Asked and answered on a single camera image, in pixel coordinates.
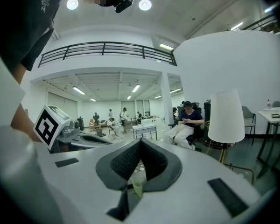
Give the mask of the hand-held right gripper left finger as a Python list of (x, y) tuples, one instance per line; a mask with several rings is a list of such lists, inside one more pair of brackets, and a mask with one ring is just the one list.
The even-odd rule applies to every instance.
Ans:
[(115, 182), (119, 189), (110, 189), (101, 180), (96, 168), (110, 166), (103, 157), (118, 155), (136, 144), (121, 142), (94, 149), (50, 154), (41, 144), (36, 144), (37, 160), (51, 194), (57, 202), (64, 224), (129, 224), (108, 214), (123, 199), (124, 180), (119, 184), (116, 175), (107, 175), (108, 183)]

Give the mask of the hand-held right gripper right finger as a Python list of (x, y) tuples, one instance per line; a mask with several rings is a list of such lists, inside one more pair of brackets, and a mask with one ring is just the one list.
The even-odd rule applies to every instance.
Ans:
[(182, 163), (177, 181), (162, 192), (144, 193), (126, 224), (222, 224), (232, 217), (214, 193), (209, 180), (222, 179), (248, 206), (260, 199), (258, 191), (214, 158), (187, 148), (153, 140)]

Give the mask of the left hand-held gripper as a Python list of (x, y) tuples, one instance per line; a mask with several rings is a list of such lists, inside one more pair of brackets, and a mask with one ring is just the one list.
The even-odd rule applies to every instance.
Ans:
[(50, 152), (59, 151), (59, 141), (82, 149), (107, 147), (112, 144), (112, 142), (92, 134), (80, 135), (81, 140), (79, 141), (73, 140), (80, 133), (79, 122), (53, 105), (44, 105), (33, 130)]

